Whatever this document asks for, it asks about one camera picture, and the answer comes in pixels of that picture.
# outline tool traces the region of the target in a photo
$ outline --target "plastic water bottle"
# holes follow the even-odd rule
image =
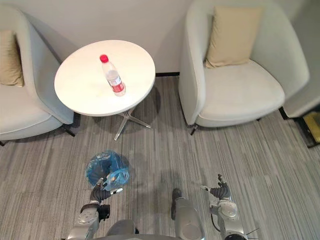
[[[121,81],[116,67],[109,61],[108,56],[105,54],[100,56],[100,61],[102,62],[104,76],[110,84],[114,94],[118,97],[123,96],[126,93],[126,86]]]
[[[104,183],[107,183],[104,190],[107,191],[126,184],[130,176],[123,159],[112,150],[97,153],[88,163],[85,175],[92,186],[104,178]]]

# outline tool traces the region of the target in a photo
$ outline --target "white armchair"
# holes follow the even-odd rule
[[[206,68],[214,6],[264,6],[250,62]],[[186,15],[179,97],[188,125],[223,127],[281,107],[309,80],[307,62],[283,11],[266,0],[195,0]]]
[[[74,113],[54,89],[59,63],[25,15],[0,4],[0,31],[16,33],[24,86],[0,84],[0,141],[43,134],[72,124]]]

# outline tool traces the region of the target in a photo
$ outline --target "table leg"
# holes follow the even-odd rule
[[[147,124],[144,121],[141,121],[141,120],[135,118],[134,116],[130,115],[129,120],[131,120],[131,121],[133,121],[133,122],[135,122],[137,124],[140,124],[142,126],[145,126],[146,128],[149,128],[149,129],[151,128],[151,126],[149,124]]]
[[[137,118],[135,118],[134,116],[131,116],[131,113],[134,111],[135,107],[129,109],[128,111],[124,111],[124,112],[121,112],[119,113],[118,115],[122,116],[123,117],[123,120],[121,122],[121,125],[118,129],[118,132],[116,133],[115,137],[114,137],[114,140],[117,141],[117,139],[119,138],[121,132],[123,131],[127,121],[131,120],[137,124],[140,124],[142,126],[145,126],[146,128],[151,128],[151,126],[147,123],[145,123],[144,121],[141,121]]]
[[[119,127],[119,129],[118,129],[118,132],[116,133],[116,135],[115,135],[115,137],[114,137],[114,140],[115,140],[115,141],[118,140],[118,137],[120,136],[121,132],[123,131],[123,129],[124,129],[127,121],[128,121],[128,118],[126,118],[126,117],[124,116],[124,117],[123,117],[123,120],[122,120],[122,122],[121,122],[121,125],[120,125],[120,127]]]

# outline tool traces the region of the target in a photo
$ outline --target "armchair seat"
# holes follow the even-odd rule
[[[1,134],[29,128],[51,117],[32,101],[25,87],[1,85],[0,96],[8,100],[1,106]]]
[[[252,60],[203,70],[205,102],[195,121],[201,126],[221,127],[252,121],[285,102],[279,82]]]

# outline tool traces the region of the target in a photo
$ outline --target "red bottle cap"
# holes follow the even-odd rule
[[[105,64],[105,63],[109,62],[109,58],[107,55],[103,54],[100,56],[100,61]]]

